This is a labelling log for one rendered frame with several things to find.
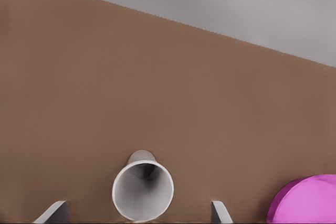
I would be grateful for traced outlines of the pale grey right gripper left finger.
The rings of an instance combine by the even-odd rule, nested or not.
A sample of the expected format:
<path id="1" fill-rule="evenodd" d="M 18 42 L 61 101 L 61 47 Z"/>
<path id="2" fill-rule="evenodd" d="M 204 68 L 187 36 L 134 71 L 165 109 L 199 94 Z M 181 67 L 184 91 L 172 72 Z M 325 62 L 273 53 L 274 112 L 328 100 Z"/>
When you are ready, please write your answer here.
<path id="1" fill-rule="evenodd" d="M 53 203 L 33 223 L 68 223 L 68 202 L 60 200 Z"/>

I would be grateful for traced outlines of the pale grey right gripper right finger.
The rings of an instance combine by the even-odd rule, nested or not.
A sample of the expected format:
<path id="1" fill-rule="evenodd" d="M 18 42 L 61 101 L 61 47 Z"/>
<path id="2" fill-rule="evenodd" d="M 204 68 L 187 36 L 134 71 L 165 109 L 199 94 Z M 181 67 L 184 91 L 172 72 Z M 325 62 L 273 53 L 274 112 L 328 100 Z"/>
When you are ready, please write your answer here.
<path id="1" fill-rule="evenodd" d="M 233 223 L 226 206 L 219 200 L 211 201 L 211 223 Z"/>

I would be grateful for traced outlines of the white IKEA cup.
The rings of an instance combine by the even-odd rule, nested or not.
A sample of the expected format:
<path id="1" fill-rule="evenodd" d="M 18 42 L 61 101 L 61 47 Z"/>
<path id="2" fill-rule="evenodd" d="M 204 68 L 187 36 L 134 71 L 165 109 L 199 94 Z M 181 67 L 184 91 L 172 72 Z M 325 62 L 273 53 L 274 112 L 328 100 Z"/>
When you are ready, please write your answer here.
<path id="1" fill-rule="evenodd" d="M 123 217 L 152 221 L 166 212 L 174 195 L 170 172 L 147 150 L 133 152 L 112 186 L 112 200 Z"/>

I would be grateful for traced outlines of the magenta round tray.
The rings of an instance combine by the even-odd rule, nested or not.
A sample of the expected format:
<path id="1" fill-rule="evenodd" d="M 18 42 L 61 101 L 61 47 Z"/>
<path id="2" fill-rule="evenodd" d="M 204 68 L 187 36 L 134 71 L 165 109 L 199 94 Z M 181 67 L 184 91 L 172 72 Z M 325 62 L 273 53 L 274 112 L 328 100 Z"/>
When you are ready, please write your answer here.
<path id="1" fill-rule="evenodd" d="M 295 179 L 273 198 L 267 214 L 270 224 L 336 224 L 336 174 Z"/>

